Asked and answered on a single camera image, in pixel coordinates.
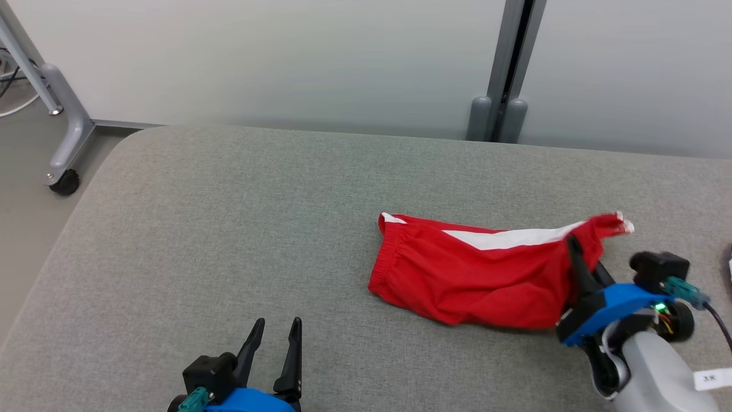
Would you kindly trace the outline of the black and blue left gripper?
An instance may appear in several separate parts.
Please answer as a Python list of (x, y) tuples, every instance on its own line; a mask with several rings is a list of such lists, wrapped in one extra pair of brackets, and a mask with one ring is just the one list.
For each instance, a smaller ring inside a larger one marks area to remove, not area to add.
[[(236, 383), (247, 387), (256, 350), (263, 338), (266, 320), (258, 318), (236, 355)], [(302, 411), (300, 401), (287, 396), (301, 396), (303, 390), (303, 321), (295, 316), (288, 334), (288, 351), (283, 370), (274, 382), (274, 393), (253, 388), (237, 388), (218, 404), (209, 403), (203, 411)]]

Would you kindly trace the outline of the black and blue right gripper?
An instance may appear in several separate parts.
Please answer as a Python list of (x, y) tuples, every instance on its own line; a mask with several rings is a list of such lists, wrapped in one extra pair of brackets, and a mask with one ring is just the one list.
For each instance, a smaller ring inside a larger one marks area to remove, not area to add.
[(577, 290), (574, 305), (558, 323), (560, 344), (581, 345), (640, 310), (651, 310), (661, 324), (659, 334), (669, 342), (684, 342), (693, 335), (695, 321), (690, 309), (679, 302), (679, 293), (670, 293), (666, 287), (649, 292), (633, 283), (615, 283), (602, 262), (596, 264), (593, 276), (577, 237), (569, 235), (566, 243)]

